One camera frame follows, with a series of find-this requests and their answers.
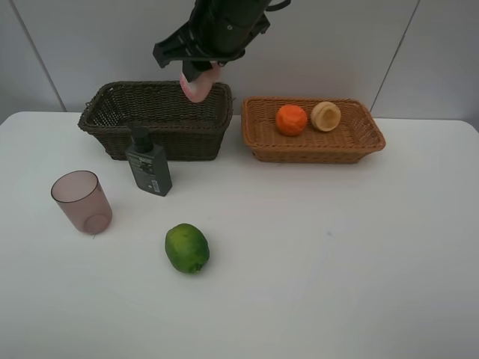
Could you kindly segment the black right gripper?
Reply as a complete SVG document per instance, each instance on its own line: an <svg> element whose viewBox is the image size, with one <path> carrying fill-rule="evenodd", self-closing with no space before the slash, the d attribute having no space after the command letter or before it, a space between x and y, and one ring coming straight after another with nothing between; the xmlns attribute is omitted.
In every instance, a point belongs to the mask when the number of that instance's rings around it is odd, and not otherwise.
<svg viewBox="0 0 479 359"><path fill-rule="evenodd" d="M196 1L188 21L156 43L153 56L161 68L182 62L185 79L194 82L244 56L247 45L269 27L268 6L256 0Z"/></svg>

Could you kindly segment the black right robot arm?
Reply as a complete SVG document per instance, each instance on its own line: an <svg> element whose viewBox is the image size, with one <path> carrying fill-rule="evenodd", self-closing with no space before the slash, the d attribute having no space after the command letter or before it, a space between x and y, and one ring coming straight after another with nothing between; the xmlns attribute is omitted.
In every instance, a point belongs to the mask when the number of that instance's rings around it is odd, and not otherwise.
<svg viewBox="0 0 479 359"><path fill-rule="evenodd" d="M161 68L180 61L188 82L203 73L235 61L245 48L270 27L267 12L282 10L289 1L271 4L270 0L197 0L189 20L153 47Z"/></svg>

